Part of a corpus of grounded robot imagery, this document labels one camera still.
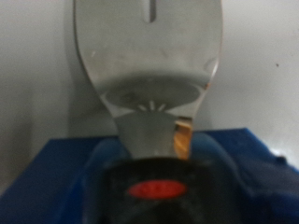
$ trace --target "white wall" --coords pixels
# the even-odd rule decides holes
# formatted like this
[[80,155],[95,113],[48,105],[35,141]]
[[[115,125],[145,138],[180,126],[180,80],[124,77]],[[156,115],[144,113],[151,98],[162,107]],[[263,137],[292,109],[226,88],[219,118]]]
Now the white wall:
[[[223,0],[197,129],[249,127],[299,165],[299,1]],[[116,133],[75,49],[71,0],[0,1],[0,192],[50,138]]]

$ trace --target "stainless steel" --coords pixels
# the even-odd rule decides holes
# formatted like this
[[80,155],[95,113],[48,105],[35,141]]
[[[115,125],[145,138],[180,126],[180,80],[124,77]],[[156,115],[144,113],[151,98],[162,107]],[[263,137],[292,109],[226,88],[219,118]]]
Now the stainless steel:
[[76,0],[76,27],[122,142],[136,158],[176,156],[177,120],[190,123],[218,66],[221,0]]

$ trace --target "red oval logo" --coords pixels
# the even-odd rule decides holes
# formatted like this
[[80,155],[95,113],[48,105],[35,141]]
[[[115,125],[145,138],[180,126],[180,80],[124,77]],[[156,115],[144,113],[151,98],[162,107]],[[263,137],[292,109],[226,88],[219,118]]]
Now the red oval logo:
[[131,186],[127,192],[141,199],[170,199],[182,195],[187,187],[176,180],[148,180]]

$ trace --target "metal spatula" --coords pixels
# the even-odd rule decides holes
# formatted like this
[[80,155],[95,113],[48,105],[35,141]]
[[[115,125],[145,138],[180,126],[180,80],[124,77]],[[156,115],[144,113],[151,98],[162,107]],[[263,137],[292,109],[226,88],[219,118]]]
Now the metal spatula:
[[76,0],[78,51],[134,158],[188,158],[217,69],[221,0]]

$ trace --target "blue surface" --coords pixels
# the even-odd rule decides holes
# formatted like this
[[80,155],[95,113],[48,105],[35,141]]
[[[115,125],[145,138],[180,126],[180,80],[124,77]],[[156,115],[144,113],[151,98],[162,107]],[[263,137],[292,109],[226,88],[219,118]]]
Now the blue surface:
[[[299,223],[298,172],[247,129],[195,133],[191,157],[233,180],[243,223]],[[1,197],[0,223],[95,223],[93,186],[111,162],[129,159],[117,138],[50,140]]]

